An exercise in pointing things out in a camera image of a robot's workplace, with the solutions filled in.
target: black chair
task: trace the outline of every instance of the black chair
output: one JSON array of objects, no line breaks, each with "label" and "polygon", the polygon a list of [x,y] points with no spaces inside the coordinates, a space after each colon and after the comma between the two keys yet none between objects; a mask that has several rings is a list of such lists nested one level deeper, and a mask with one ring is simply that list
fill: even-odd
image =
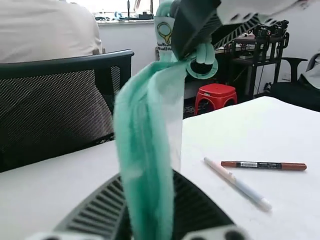
[{"label": "black chair", "polygon": [[[315,54],[310,59],[306,72],[314,68],[319,56],[320,54]],[[295,57],[283,57],[282,59],[290,64],[291,82],[274,83],[269,95],[283,102],[320,112],[320,90],[310,84],[303,75],[298,78],[298,65],[307,59]]]},{"label": "black chair", "polygon": [[0,172],[112,140],[133,55],[0,64]]}]

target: marker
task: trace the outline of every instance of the marker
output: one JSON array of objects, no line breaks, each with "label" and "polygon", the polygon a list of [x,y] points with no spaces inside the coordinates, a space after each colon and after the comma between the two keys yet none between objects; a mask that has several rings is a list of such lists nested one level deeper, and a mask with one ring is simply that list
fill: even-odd
[{"label": "marker", "polygon": [[211,161],[209,158],[205,157],[204,162],[209,165],[216,173],[221,175],[223,178],[228,180],[234,186],[236,186],[240,191],[246,194],[252,201],[254,201],[262,210],[268,212],[272,209],[271,204],[267,199],[263,196],[258,194],[256,191],[251,189],[249,186],[244,184],[239,179],[236,179],[235,176],[228,172],[224,167],[220,166],[219,164]]},{"label": "marker", "polygon": [[222,161],[221,166],[228,168],[251,168],[251,169],[278,169],[304,171],[307,165],[294,162],[252,162],[252,161]]}]

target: mesh chair back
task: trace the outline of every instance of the mesh chair back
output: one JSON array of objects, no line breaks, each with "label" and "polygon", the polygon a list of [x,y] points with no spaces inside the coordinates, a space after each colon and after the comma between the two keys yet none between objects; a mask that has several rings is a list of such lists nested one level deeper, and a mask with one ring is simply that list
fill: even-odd
[{"label": "mesh chair back", "polygon": [[0,172],[109,140],[133,55],[0,64]]}]

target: black metal rack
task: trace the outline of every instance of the black metal rack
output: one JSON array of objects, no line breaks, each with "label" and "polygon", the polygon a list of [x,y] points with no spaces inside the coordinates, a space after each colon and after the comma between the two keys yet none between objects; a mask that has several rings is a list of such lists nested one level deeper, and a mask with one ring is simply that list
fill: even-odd
[{"label": "black metal rack", "polygon": [[[229,82],[233,81],[234,75],[234,65],[244,65],[251,67],[250,79],[249,79],[249,98],[254,97],[255,83],[257,76],[257,67],[275,64],[274,79],[273,82],[276,83],[279,77],[279,71],[281,66],[281,59],[284,48],[288,46],[289,43],[289,33],[286,33],[282,37],[264,37],[256,38],[254,36],[248,37],[238,37],[232,41],[231,45],[231,64],[230,64],[230,75]],[[252,58],[241,59],[235,58],[236,45],[255,45]]]}]

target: red plastic stool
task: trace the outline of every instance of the red plastic stool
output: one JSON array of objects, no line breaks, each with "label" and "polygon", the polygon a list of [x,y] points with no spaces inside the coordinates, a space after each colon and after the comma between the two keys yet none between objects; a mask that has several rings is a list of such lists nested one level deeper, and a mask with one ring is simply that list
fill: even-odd
[{"label": "red plastic stool", "polygon": [[201,100],[207,100],[211,103],[214,110],[222,109],[230,101],[233,104],[237,104],[236,89],[233,86],[218,83],[200,87],[196,95],[194,115],[198,114],[199,102]]}]

